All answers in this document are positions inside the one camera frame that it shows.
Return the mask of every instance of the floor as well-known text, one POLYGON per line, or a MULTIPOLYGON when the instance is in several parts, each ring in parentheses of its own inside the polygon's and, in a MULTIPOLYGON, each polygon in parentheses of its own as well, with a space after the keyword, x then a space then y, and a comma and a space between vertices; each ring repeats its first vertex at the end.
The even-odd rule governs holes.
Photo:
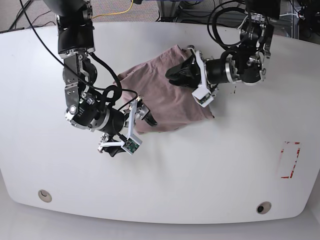
MULTIPOLYGON (((192 6, 194 9, 210 11, 221 0, 204 0, 198 5, 192 6)), ((130 0, 91 0, 93 7, 93 15, 104 13, 121 12, 129 8, 130 0)), ((281 12, 286 12, 288 2, 282 0, 281 12)), ((7 30, 18 11, 21 9, 19 0, 0 0, 0 32, 7 30)), ((39 15, 49 11, 49 8, 42 0, 35 0, 27 9, 28 16, 31 21, 35 20, 39 15)), ((141 5, 134 4, 132 9, 125 14, 103 16, 94 19, 94 22, 154 22, 158 18, 158 4, 156 0, 143 0, 141 5)), ((53 12, 46 13, 40 16, 35 22, 35 26, 53 25, 56 22, 56 17, 53 12)), ((18 21, 17 28, 27 28, 29 24, 23 15, 18 21)), ((308 42, 320 44, 320 37, 309 32, 302 33, 301 39, 308 42)))

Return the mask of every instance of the fabric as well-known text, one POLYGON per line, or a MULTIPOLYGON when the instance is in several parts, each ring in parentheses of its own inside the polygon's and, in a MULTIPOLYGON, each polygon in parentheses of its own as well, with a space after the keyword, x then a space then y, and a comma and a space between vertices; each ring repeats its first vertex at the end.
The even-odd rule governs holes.
MULTIPOLYGON (((171 85, 165 77, 168 69, 187 58, 188 55, 175 45, 160 56, 118 76, 122 88, 136 91, 158 123, 157 126, 150 126, 144 120, 137 120, 135 129, 140 134, 173 131, 193 122, 214 118, 209 107, 203 108, 196 103, 192 89, 171 85)), ((133 93, 122 93, 125 103, 133 97, 133 93)))

